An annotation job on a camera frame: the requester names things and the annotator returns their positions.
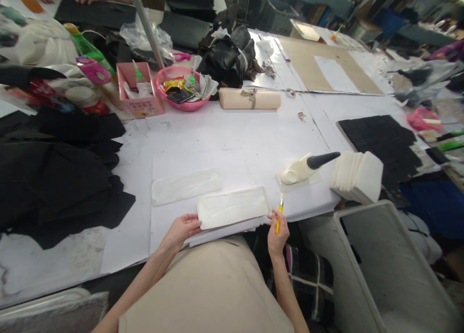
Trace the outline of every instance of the white glue bottle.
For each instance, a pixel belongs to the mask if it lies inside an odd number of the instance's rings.
[[[311,153],[306,154],[300,160],[297,160],[281,175],[282,182],[286,185],[292,185],[314,175],[322,165],[334,160],[340,156],[340,152],[333,152],[313,156]]]

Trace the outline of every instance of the smartphone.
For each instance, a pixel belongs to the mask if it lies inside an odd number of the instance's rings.
[[[190,100],[194,95],[186,90],[181,90],[178,93],[168,95],[168,99],[174,101],[175,103],[181,104],[187,100]]]

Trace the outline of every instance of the black nozzle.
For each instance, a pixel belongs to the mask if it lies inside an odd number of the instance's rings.
[[[321,154],[320,156],[312,156],[306,160],[310,169],[316,170],[322,165],[327,164],[340,156],[340,152],[333,152],[328,154]]]

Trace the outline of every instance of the pink box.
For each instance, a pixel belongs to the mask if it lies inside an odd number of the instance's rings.
[[[153,89],[153,97],[139,99],[129,99],[127,97],[127,92],[124,90],[124,82],[127,82],[129,87],[137,87],[137,85],[135,83],[134,64],[132,62],[124,62],[116,64],[119,81],[119,99],[136,118],[165,114],[164,104],[155,92],[155,82],[148,64],[146,62],[137,62],[136,64],[145,80],[150,81]]]

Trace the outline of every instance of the white work table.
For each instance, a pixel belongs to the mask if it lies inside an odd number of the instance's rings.
[[[252,35],[259,40],[256,32]],[[277,89],[284,86],[302,90],[291,63],[274,48],[271,60],[278,76],[269,84],[277,85]],[[261,64],[265,54],[258,47],[256,50]],[[264,74],[258,78],[268,82]],[[121,177],[124,190],[136,196],[135,204],[113,230],[85,230],[50,250],[42,250],[27,236],[2,235],[0,308],[145,260],[176,217],[196,212],[201,197],[263,186],[269,203],[277,207],[280,188],[276,173],[309,152],[317,155],[352,150],[335,125],[338,120],[391,114],[401,125],[407,125],[403,110],[392,97],[304,93],[289,99],[283,92],[281,95],[282,106],[275,111],[223,110],[218,101],[211,101],[194,113],[166,105],[164,115],[128,122],[127,133],[117,139],[124,145],[113,173]],[[14,110],[14,106],[0,102],[0,116]],[[304,121],[298,117],[299,112],[304,113]],[[208,168],[220,170],[221,191],[152,207],[153,178]],[[339,196],[329,189],[332,170],[333,163],[329,163],[319,171],[319,182],[286,193],[284,213],[290,221],[333,210]],[[193,246],[244,232],[265,220],[261,217],[205,231],[189,242]]]

